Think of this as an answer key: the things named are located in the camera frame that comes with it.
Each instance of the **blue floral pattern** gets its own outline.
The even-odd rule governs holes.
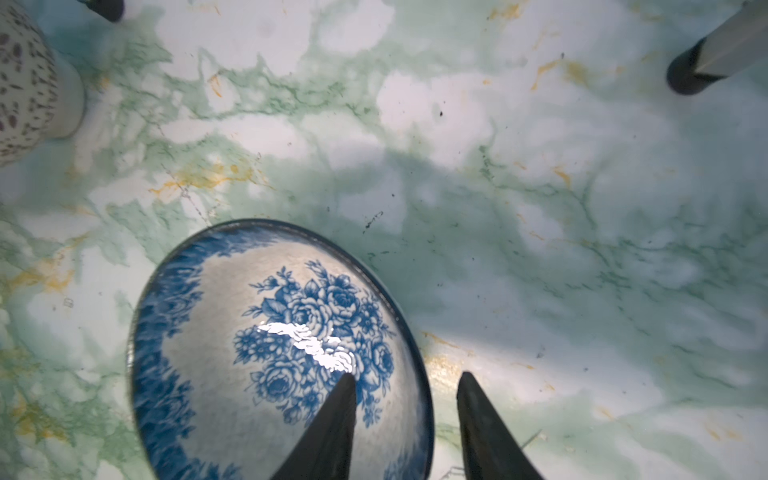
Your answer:
[[[382,321],[379,301],[347,275],[331,275],[319,261],[306,267],[314,278],[304,286],[286,267],[251,284],[272,294],[243,316],[266,324],[237,332],[234,363],[260,363],[247,391],[256,404],[276,403],[288,424],[309,425],[342,373],[354,373],[357,403],[370,427],[381,419],[379,404],[390,390],[395,363],[386,339],[396,335]]]
[[[183,381],[163,355],[163,341],[182,333],[192,309],[203,298],[200,276],[204,262],[211,257],[230,257],[254,248],[307,238],[314,245],[319,243],[339,252],[325,240],[285,223],[272,220],[224,223],[179,246],[150,280],[137,306],[132,333],[131,395],[147,458],[160,480],[243,478],[238,465],[219,466],[189,457],[184,451],[180,440],[193,435],[195,430],[196,413],[189,400],[194,386]],[[362,268],[352,259],[345,261]],[[382,322],[379,301],[353,286],[349,277],[328,275],[317,262],[309,267],[314,269],[316,278],[303,287],[285,270],[254,285],[257,291],[269,292],[270,298],[249,308],[247,315],[266,316],[267,322],[237,332],[233,339],[235,363],[266,363],[265,368],[250,376],[249,392],[254,399],[274,402],[278,408],[282,406],[283,417],[289,424],[308,420],[323,404],[341,370],[308,368],[309,350],[296,348],[295,338],[279,333],[293,325],[293,336],[306,344],[314,339],[317,342],[314,346],[320,349],[326,346],[334,355],[334,361],[344,360],[334,365],[356,367],[357,398],[363,408],[363,420],[366,425],[373,425],[381,418],[380,399],[389,390],[389,377],[396,367],[385,341],[395,334]],[[388,298],[384,292],[379,295]],[[415,351],[407,329],[399,333]],[[424,400],[417,416],[425,423],[426,432],[411,445],[408,455],[401,455],[389,465],[386,478],[423,478],[429,471],[434,436],[430,423],[432,403],[423,368],[419,375]]]

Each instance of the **vase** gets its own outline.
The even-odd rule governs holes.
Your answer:
[[[0,0],[0,166],[47,137],[72,135],[84,106],[77,71],[51,50],[23,7]]]

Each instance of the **blue rose pattern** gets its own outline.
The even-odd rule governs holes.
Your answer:
[[[178,250],[157,272],[138,308],[137,328],[134,337],[133,403],[136,422],[147,456],[161,480],[183,478],[184,480],[242,480],[237,465],[217,465],[189,457],[180,444],[194,432],[196,412],[190,408],[189,393],[194,388],[190,382],[182,381],[178,372],[162,354],[164,338],[182,332],[189,321],[191,310],[203,298],[199,290],[203,263],[209,257],[229,257],[253,248],[265,247],[275,242],[295,241],[292,234],[276,233],[252,226],[234,228],[223,226],[198,236]],[[251,307],[248,315],[269,317],[270,322],[291,319],[303,322],[318,338],[333,328],[333,335],[339,338],[339,345],[354,353],[356,365],[364,365],[358,381],[358,402],[363,404],[366,425],[380,419],[381,409],[376,408],[379,398],[371,394],[370,388],[381,382],[383,372],[394,368],[389,347],[378,347],[385,337],[394,336],[382,323],[379,303],[370,297],[355,299],[345,295],[351,290],[349,277],[328,275],[324,294],[320,293],[323,282],[309,281],[303,289],[298,282],[290,280],[290,273],[282,271],[277,277],[271,276],[257,289],[275,291],[274,298],[265,300],[259,307]],[[328,301],[328,292],[332,300]],[[323,303],[295,302],[292,300],[318,299]],[[348,318],[346,323],[339,319]],[[251,377],[254,396],[258,398],[289,399],[282,410],[286,423],[297,423],[306,412],[316,412],[323,404],[326,394],[341,376],[339,371],[325,368],[307,368],[304,351],[293,347],[291,338],[269,334],[255,327],[239,331],[234,339],[237,356],[235,362],[269,362],[270,369],[261,370],[261,375]],[[300,384],[296,386],[295,372],[301,372]],[[412,451],[400,455],[384,474],[386,480],[420,478],[427,462],[427,452],[432,442],[428,435],[421,435]]]
[[[370,427],[381,419],[379,404],[390,390],[395,363],[385,340],[395,333],[382,322],[378,300],[353,285],[347,275],[330,275],[318,261],[307,262],[306,267],[315,278],[304,286],[286,267],[251,284],[258,293],[274,294],[243,316],[266,317],[267,324],[306,327],[303,331],[322,343],[326,353],[344,352],[345,358],[353,359],[357,403],[362,405],[366,428]],[[288,424],[304,421],[309,425],[343,373],[320,365],[294,346],[290,336],[268,333],[258,326],[238,331],[233,344],[235,364],[261,363],[260,370],[250,374],[252,383],[247,389],[254,403],[276,403]]]

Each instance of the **bowl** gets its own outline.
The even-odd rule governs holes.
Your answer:
[[[183,242],[141,295],[128,351],[157,477],[270,478],[344,372],[356,380],[350,478],[426,478],[424,363],[382,284],[334,243],[275,220]]]

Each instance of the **green marble countertop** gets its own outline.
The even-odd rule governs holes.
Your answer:
[[[133,308],[238,217],[390,288],[432,478],[462,477],[463,369],[548,478],[768,478],[768,68],[664,81],[740,1],[25,4],[88,112],[0,171],[0,478],[151,478]]]

